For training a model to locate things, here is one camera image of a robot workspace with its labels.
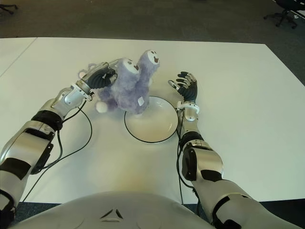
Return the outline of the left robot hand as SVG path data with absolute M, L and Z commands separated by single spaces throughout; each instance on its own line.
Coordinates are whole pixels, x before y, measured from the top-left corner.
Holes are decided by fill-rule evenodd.
M 117 79 L 115 65 L 113 62 L 90 63 L 86 69 L 78 72 L 78 77 L 91 89 L 100 89 L 111 86 Z

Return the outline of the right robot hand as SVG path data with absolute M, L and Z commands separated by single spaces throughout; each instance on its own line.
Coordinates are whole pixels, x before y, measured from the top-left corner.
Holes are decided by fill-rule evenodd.
M 180 72 L 177 77 L 176 81 L 169 80 L 168 84 L 183 97 L 185 102 L 195 103 L 198 92 L 196 78 L 189 72 Z

